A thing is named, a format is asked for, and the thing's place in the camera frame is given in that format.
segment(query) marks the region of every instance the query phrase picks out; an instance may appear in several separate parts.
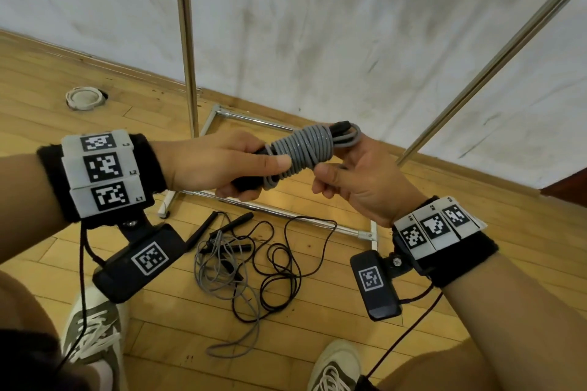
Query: coiled gray cable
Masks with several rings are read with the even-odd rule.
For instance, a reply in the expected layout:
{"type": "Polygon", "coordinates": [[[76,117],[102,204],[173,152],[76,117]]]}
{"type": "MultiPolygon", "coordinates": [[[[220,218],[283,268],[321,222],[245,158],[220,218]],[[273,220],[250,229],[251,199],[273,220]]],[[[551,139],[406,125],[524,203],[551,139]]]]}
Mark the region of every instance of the coiled gray cable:
{"type": "Polygon", "coordinates": [[[216,238],[212,242],[212,251],[208,254],[201,254],[202,249],[207,246],[207,241],[200,241],[198,246],[195,248],[194,257],[194,276],[195,281],[200,289],[202,289],[202,291],[206,292],[207,294],[213,295],[214,297],[221,300],[232,300],[233,298],[241,297],[251,310],[253,317],[256,319],[253,326],[237,340],[232,342],[216,343],[215,345],[211,345],[206,348],[206,354],[208,354],[210,357],[216,357],[220,359],[236,359],[238,357],[244,356],[249,351],[254,349],[257,340],[259,339],[260,333],[260,299],[257,292],[248,283],[246,264],[244,264],[236,257],[232,246],[230,245],[233,240],[233,238],[225,236],[222,232],[218,232],[216,238]],[[221,252],[224,260],[228,260],[228,262],[232,265],[232,274],[227,273],[226,269],[224,269],[220,263],[221,252]],[[235,279],[239,268],[241,269],[240,272],[242,272],[242,281],[235,279]],[[229,291],[229,294],[223,295],[223,290],[229,291]],[[245,291],[248,291],[253,295],[254,301],[257,305],[256,308],[251,304],[251,300],[247,299],[244,295],[245,291]],[[243,340],[252,334],[254,334],[253,342],[248,347],[246,347],[245,350],[238,353],[232,352],[232,354],[226,354],[222,352],[226,348],[235,347],[236,349],[236,347],[239,346],[243,340]]]}
{"type": "Polygon", "coordinates": [[[330,160],[335,148],[354,146],[360,140],[361,129],[353,123],[350,125],[352,129],[336,137],[332,137],[330,128],[324,124],[309,125],[271,144],[266,144],[268,155],[289,155],[292,165],[287,172],[278,175],[277,180],[272,176],[265,176],[263,187],[269,190],[277,186],[279,180],[295,175],[306,168],[313,170],[318,163],[330,160]]]}

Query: wooden floor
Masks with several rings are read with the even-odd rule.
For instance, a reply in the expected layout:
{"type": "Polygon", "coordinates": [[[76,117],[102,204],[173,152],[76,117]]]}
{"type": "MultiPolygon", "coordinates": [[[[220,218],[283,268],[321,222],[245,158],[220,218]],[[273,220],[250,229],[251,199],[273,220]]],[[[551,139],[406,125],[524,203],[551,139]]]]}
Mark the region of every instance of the wooden floor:
{"type": "MultiPolygon", "coordinates": [[[[211,105],[203,99],[198,102],[200,124],[211,105]]],[[[234,120],[217,119],[212,129],[237,127],[266,141],[282,136],[274,130],[234,120]]],[[[140,132],[151,140],[187,138],[184,95],[0,39],[0,155],[33,152],[68,134],[115,128],[140,132]],[[83,85],[105,90],[110,95],[106,105],[93,112],[70,111],[64,102],[65,92],[83,85]]],[[[403,170],[426,194],[457,197],[489,224],[487,232],[504,254],[587,317],[587,210],[510,192],[417,163],[408,163],[403,170]]],[[[263,193],[261,201],[369,229],[369,222],[341,199],[327,201],[313,195],[311,181],[311,173],[306,171],[263,193]]],[[[160,221],[156,210],[162,195],[157,198],[157,204],[148,210],[153,223],[160,221]]],[[[243,213],[238,207],[215,200],[182,196],[172,205],[167,222],[186,238],[212,210],[225,210],[232,217],[243,213]]],[[[283,220],[260,213],[255,219],[270,220],[276,227],[275,240],[283,240],[283,220]]],[[[267,230],[257,234],[267,235],[267,230]]],[[[382,251],[389,251],[389,231],[380,228],[380,235],[382,251]]],[[[325,231],[311,225],[292,226],[290,242],[303,271],[310,271],[318,263],[324,237],[325,231]]],[[[103,258],[126,244],[121,233],[109,227],[91,231],[89,241],[103,258]]],[[[79,293],[78,244],[79,226],[71,225],[0,267],[38,297],[60,331],[79,293]]],[[[404,306],[401,317],[371,322],[349,267],[349,258],[367,248],[367,242],[335,234],[320,271],[304,279],[297,299],[284,312],[262,322],[256,348],[235,360],[212,359],[204,353],[209,345],[235,339],[246,328],[232,316],[229,303],[204,295],[197,288],[192,256],[183,256],[131,300],[126,341],[131,389],[304,390],[314,361],[336,338],[356,344],[363,370],[368,371],[424,312],[437,291],[404,306]]],[[[87,258],[86,274],[93,269],[92,260],[87,258]]],[[[253,276],[252,283],[258,286],[260,278],[253,276]]],[[[417,295],[427,284],[414,272],[394,281],[401,298],[417,295]]],[[[276,287],[271,294],[280,299],[278,296],[285,295],[285,290],[276,287]]],[[[412,356],[450,348],[466,337],[463,324],[443,299],[374,376],[383,378],[412,356]]]]}

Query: wristband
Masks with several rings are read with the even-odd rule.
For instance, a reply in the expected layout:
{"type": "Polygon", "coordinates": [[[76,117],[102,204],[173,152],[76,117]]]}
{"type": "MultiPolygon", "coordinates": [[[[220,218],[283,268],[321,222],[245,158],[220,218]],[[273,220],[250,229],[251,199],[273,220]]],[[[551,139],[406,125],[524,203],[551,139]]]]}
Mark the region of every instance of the wristband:
{"type": "Polygon", "coordinates": [[[156,155],[143,135],[125,130],[63,138],[37,154],[70,223],[87,228],[131,219],[165,190],[156,155]]]}
{"type": "Polygon", "coordinates": [[[396,248],[415,270],[444,287],[499,249],[481,230],[487,224],[452,197],[432,197],[393,225],[396,248]]]}

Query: shoelace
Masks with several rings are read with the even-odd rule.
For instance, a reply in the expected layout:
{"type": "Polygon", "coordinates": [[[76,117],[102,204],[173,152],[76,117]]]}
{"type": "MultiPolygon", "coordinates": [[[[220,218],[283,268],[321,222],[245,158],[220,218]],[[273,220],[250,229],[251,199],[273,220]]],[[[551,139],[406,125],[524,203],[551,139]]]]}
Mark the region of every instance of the shoelace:
{"type": "Polygon", "coordinates": [[[350,391],[350,388],[342,381],[338,370],[333,365],[328,365],[322,371],[322,377],[312,391],[350,391]]]}
{"type": "MultiPolygon", "coordinates": [[[[107,311],[100,311],[87,317],[86,333],[77,345],[76,350],[71,355],[69,360],[71,363],[74,363],[79,359],[90,357],[97,352],[107,350],[114,343],[120,341],[120,332],[112,327],[114,322],[109,325],[104,324],[106,318],[103,317],[103,315],[105,313],[107,313],[107,311]],[[112,328],[112,334],[106,335],[110,328],[112,328]]],[[[77,328],[78,332],[82,330],[82,323],[83,319],[77,321],[77,324],[79,325],[79,328],[77,328]]]]}

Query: sneaker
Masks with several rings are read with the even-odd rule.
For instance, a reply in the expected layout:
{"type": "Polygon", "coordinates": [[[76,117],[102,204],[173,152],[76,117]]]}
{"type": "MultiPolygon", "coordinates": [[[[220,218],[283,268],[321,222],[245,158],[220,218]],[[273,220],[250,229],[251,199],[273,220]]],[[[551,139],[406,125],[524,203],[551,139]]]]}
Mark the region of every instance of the sneaker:
{"type": "MultiPolygon", "coordinates": [[[[126,391],[123,345],[128,327],[128,305],[115,305],[94,285],[86,288],[87,329],[69,357],[71,364],[89,365],[105,360],[112,368],[113,391],[126,391]]],[[[61,340],[61,352],[67,355],[83,328],[82,298],[79,296],[61,340]]]]}
{"type": "Polygon", "coordinates": [[[355,347],[346,340],[335,340],[316,361],[308,391],[352,391],[360,375],[361,362],[355,347]]]}

